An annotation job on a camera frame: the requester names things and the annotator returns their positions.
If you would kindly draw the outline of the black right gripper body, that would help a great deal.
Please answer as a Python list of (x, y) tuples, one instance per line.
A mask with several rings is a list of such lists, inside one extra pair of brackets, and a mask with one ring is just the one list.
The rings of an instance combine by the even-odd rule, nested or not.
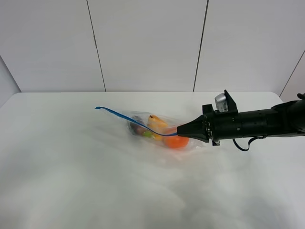
[(214, 110), (211, 104), (203, 105), (202, 111), (205, 116), (206, 127), (213, 146), (219, 146), (221, 139), (235, 138), (237, 132), (236, 118), (238, 109), (230, 94), (224, 90), (227, 99), (227, 112)]

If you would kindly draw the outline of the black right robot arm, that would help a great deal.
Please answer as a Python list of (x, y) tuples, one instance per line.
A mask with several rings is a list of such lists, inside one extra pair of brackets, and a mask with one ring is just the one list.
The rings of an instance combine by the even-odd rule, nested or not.
[(203, 105), (203, 114), (177, 128), (180, 137), (212, 142), (248, 138), (249, 143), (267, 137), (294, 137), (305, 134), (305, 96), (298, 100), (278, 104), (270, 109), (239, 112), (227, 91), (215, 98), (217, 109), (211, 104)]

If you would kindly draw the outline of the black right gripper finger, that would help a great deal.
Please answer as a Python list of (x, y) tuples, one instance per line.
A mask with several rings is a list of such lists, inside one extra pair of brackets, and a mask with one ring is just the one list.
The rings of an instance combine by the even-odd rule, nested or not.
[(205, 143), (209, 143), (210, 139), (203, 114), (189, 123), (178, 126), (177, 134), (180, 137), (192, 138)]

